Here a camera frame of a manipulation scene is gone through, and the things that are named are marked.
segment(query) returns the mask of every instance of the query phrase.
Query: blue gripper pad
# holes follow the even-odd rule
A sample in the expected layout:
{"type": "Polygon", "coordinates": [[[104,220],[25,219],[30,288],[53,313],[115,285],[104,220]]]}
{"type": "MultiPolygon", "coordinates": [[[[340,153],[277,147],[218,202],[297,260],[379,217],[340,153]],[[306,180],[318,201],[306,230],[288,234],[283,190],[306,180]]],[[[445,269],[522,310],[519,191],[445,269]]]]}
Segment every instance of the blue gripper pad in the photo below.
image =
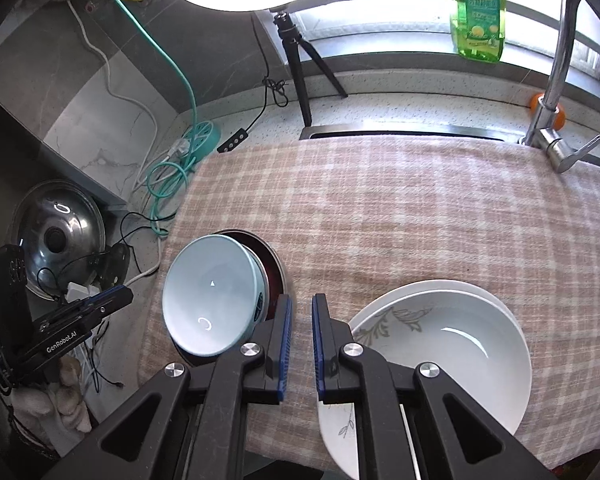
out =
{"type": "Polygon", "coordinates": [[[320,320],[318,318],[318,304],[315,296],[311,305],[311,324],[314,332],[314,365],[315,387],[318,390],[318,400],[324,399],[324,352],[322,350],[322,337],[320,336],[320,320]]]}
{"type": "Polygon", "coordinates": [[[291,298],[286,298],[285,324],[282,329],[280,343],[280,369],[278,371],[278,401],[285,399],[286,375],[289,370],[289,352],[291,351],[291,321],[293,319],[293,303],[291,298]]]}

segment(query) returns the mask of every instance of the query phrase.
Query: faucet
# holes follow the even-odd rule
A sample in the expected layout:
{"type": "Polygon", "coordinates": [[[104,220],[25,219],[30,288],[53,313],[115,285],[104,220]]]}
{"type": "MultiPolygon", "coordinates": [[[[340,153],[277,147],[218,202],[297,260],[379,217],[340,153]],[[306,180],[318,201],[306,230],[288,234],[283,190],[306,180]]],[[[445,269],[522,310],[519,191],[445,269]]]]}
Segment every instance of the faucet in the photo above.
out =
{"type": "Polygon", "coordinates": [[[600,143],[600,136],[597,136],[579,150],[574,150],[554,130],[555,117],[558,114],[558,100],[564,90],[571,63],[573,42],[576,37],[576,16],[580,1],[562,0],[558,44],[555,47],[554,64],[551,67],[546,92],[544,96],[538,98],[538,106],[531,119],[531,124],[529,124],[529,129],[520,141],[525,146],[543,150],[556,173],[567,171],[600,143]]]}

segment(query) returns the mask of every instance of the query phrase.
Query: window sill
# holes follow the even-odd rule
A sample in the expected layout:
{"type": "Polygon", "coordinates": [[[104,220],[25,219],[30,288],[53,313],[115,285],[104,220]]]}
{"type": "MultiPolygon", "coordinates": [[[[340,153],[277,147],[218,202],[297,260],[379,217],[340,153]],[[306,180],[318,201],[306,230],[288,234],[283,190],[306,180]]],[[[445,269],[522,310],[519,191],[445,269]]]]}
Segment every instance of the window sill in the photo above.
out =
{"type": "MultiPolygon", "coordinates": [[[[276,37],[273,24],[264,26],[276,37]]],[[[275,41],[280,59],[287,64],[282,44],[275,41]]],[[[325,38],[312,45],[334,72],[391,68],[421,68],[467,72],[492,76],[511,82],[544,88],[551,72],[553,59],[543,54],[506,44],[497,64],[467,60],[454,53],[450,34],[436,32],[375,32],[325,38]]],[[[308,55],[300,50],[303,62],[308,55]]],[[[305,64],[306,75],[318,71],[313,63],[305,64]]],[[[600,81],[576,69],[569,70],[565,97],[600,112],[600,81]]]]}

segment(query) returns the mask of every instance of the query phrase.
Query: white plate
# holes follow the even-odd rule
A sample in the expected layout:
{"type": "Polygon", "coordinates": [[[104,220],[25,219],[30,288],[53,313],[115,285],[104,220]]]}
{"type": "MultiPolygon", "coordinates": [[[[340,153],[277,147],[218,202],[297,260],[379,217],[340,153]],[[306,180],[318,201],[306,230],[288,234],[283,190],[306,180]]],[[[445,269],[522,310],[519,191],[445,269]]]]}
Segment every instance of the white plate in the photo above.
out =
{"type": "MultiPolygon", "coordinates": [[[[349,324],[357,321],[354,338],[364,344],[371,342],[371,347],[389,361],[410,367],[423,361],[439,363],[514,433],[531,391],[531,361],[513,314],[497,298],[497,302],[491,298],[495,297],[469,283],[449,280],[412,283],[375,300],[359,313],[368,314],[366,320],[356,314],[349,324]],[[432,290],[451,284],[465,290],[432,290]],[[442,294],[438,297],[442,303],[431,301],[433,291],[442,294]],[[398,317],[392,310],[399,312],[398,317]],[[400,345],[390,344],[392,339],[400,345]]],[[[357,479],[353,405],[326,406],[319,402],[318,422],[331,457],[348,476],[357,479]]]]}

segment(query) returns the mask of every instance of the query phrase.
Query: pot lid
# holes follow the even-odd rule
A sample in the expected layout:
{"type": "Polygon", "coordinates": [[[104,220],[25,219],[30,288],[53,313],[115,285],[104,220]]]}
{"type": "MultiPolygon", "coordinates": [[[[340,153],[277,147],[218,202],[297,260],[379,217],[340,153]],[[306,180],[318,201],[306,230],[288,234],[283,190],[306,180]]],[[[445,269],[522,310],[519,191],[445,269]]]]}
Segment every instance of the pot lid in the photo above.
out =
{"type": "Polygon", "coordinates": [[[87,256],[104,250],[104,223],[93,200],[80,188],[65,180],[50,180],[22,199],[9,240],[24,249],[27,288],[49,300],[58,295],[58,284],[65,289],[69,282],[93,281],[96,258],[87,256]],[[43,267],[50,271],[40,270],[43,267]]]}

